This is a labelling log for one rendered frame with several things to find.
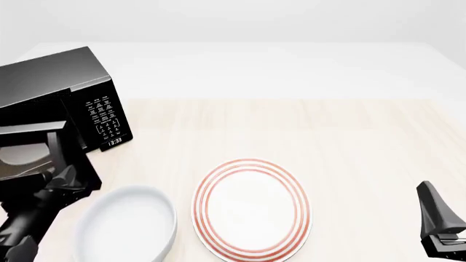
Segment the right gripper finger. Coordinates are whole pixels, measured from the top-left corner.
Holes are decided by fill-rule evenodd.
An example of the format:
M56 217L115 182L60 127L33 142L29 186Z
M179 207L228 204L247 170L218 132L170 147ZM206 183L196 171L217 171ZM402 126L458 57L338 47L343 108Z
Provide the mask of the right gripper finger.
M416 191L422 218L421 238L428 235L458 234L466 230L466 222L444 202L431 182L422 181Z

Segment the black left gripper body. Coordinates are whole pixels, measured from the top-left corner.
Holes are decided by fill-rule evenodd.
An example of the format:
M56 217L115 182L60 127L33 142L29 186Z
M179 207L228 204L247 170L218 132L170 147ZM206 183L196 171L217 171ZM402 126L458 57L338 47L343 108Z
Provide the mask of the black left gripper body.
M72 205L92 193L83 187L46 187L46 190L46 205Z

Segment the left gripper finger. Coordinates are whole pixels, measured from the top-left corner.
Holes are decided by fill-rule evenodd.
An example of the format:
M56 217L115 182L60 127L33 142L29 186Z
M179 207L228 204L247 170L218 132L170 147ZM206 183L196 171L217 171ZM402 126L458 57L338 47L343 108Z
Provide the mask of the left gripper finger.
M86 187L77 178L77 171L74 165L67 166L60 174L54 176L46 185L46 189L68 189L81 190Z

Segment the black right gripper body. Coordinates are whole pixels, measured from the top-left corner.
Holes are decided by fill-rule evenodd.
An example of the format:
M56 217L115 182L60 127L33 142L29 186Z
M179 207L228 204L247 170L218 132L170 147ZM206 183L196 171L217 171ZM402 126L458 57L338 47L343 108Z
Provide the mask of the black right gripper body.
M460 238L459 233L427 234L422 231L421 243L427 256L442 259L466 259L466 238Z

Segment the black microwave door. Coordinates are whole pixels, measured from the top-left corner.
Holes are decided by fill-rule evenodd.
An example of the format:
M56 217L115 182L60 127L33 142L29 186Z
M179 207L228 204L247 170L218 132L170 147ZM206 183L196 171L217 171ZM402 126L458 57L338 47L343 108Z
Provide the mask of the black microwave door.
M0 191L6 194L39 191L69 165L75 166L78 180L85 183L87 189L100 189L100 178L80 145L72 122L0 127L0 148L35 143L45 143L49 156L26 165L8 165L0 161Z

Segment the black microwave oven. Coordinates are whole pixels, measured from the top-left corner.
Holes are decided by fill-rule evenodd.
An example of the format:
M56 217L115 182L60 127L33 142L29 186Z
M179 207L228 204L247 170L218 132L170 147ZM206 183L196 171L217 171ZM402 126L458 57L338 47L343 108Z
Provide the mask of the black microwave oven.
M0 127L62 121L86 152L133 139L113 80L89 47L0 66Z

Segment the white turntable plate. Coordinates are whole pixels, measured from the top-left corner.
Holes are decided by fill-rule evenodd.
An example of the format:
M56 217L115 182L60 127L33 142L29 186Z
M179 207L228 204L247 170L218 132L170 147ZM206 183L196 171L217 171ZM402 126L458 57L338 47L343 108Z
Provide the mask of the white turntable plate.
M8 146L0 148L0 161L8 165L26 165L37 162L49 154L50 151L45 143Z

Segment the white oval bowl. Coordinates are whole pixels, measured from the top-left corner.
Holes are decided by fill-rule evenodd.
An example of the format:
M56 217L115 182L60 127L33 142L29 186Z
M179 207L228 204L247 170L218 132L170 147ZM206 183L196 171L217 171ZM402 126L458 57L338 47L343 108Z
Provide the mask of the white oval bowl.
M75 262L163 262L178 230L174 204L159 189L121 187L85 212L74 233Z

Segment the white plate with red rings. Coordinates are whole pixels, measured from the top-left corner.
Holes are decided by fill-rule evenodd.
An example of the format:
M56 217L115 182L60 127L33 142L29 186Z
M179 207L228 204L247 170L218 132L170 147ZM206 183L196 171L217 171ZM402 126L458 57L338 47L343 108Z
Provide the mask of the white plate with red rings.
M235 159L199 182L191 221L224 262L286 262L310 234L312 207L299 180L280 165Z

